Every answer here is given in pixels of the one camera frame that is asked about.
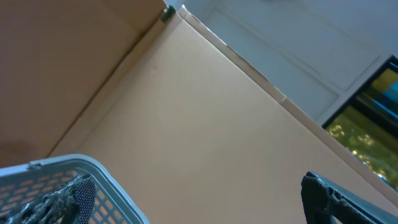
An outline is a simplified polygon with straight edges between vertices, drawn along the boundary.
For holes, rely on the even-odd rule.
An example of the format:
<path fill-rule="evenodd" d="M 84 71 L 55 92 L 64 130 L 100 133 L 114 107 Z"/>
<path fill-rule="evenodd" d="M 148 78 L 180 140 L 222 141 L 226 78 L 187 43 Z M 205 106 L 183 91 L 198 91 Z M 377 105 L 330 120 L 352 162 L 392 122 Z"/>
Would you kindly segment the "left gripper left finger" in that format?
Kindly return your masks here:
<path fill-rule="evenodd" d="M 10 224 L 88 224 L 95 206 L 96 185 L 91 175 L 74 179 L 21 207 L 1 215 Z"/>

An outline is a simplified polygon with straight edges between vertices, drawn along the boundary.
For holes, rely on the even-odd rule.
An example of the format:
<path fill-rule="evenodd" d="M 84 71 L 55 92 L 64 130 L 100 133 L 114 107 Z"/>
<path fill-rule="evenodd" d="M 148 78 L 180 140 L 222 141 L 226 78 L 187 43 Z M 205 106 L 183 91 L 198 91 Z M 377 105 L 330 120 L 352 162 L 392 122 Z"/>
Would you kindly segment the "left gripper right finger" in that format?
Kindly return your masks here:
<path fill-rule="evenodd" d="M 308 224 L 390 224 L 397 217 L 358 197 L 329 179 L 308 171 L 301 181 L 303 210 Z"/>

